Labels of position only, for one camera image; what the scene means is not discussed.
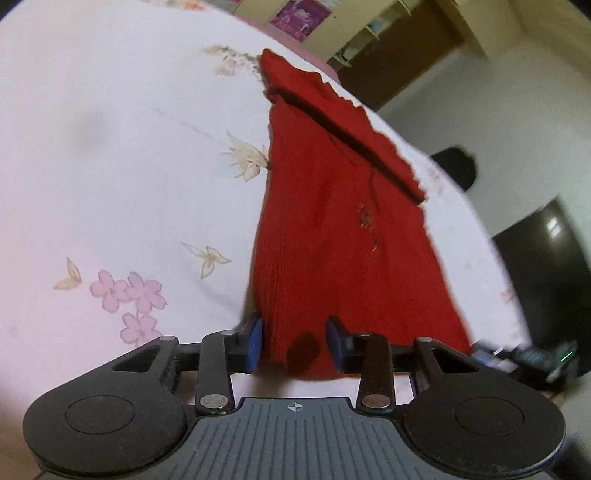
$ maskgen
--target poster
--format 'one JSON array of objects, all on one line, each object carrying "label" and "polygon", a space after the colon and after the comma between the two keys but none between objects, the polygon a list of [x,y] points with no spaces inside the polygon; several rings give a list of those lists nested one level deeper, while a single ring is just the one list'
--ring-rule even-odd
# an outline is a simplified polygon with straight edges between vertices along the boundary
[{"label": "poster", "polygon": [[289,0],[271,25],[303,42],[329,15],[330,10],[316,0]]}]

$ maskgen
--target red knit fabric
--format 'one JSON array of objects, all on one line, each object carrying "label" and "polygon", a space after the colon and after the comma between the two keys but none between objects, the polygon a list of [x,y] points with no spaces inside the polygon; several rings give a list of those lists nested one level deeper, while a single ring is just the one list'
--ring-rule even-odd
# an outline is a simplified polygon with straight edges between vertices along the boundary
[{"label": "red knit fabric", "polygon": [[261,67],[274,104],[254,265],[263,359],[285,364],[294,377],[337,376],[324,339],[332,314],[351,332],[407,345],[432,336],[467,351],[409,165],[365,110],[318,73],[269,50]]}]

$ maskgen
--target wall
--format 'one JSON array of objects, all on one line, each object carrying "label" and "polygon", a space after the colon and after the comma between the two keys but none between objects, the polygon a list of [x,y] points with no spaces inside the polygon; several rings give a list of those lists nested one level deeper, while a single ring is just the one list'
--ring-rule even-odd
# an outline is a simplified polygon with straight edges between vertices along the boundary
[{"label": "wall", "polygon": [[591,78],[591,22],[569,0],[512,0],[523,29]]},{"label": "wall", "polygon": [[[591,258],[591,82],[570,63],[532,40],[490,63],[456,51],[379,113],[428,154],[474,153],[491,235],[560,193]],[[591,446],[591,378],[564,413]]]}]

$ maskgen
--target bedsheet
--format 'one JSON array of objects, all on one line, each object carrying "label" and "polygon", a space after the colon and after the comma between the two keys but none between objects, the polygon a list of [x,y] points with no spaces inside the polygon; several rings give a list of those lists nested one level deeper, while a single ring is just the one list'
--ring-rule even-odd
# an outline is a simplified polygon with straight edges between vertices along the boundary
[{"label": "bedsheet", "polygon": [[[254,308],[253,245],[272,165],[258,56],[270,48],[318,70],[194,4],[25,0],[0,23],[5,479],[34,472],[20,422],[39,395],[157,336],[198,342]],[[469,337],[528,343],[509,278],[465,195],[368,115],[427,193],[425,228]],[[238,398],[354,397],[357,383],[233,379]],[[409,395],[400,389],[398,401]]]}]

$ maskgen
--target electronic device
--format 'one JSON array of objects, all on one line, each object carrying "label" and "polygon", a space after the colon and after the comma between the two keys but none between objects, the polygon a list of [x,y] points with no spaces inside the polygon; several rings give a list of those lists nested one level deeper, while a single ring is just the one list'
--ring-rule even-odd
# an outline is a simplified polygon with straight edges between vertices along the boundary
[{"label": "electronic device", "polygon": [[[361,374],[347,398],[243,398],[262,320],[179,345],[162,336],[37,399],[23,421],[39,480],[549,480],[564,418],[547,398],[428,337],[391,345],[326,322],[336,369]],[[195,405],[175,395],[198,371]],[[414,399],[397,406],[394,373]]]},{"label": "electronic device", "polygon": [[[578,350],[577,342],[563,342],[552,350],[536,346],[508,350],[476,342],[472,345],[472,358],[506,371],[511,378],[534,390],[560,393],[573,385],[577,378]],[[505,370],[503,360],[510,360],[512,368]]]}]

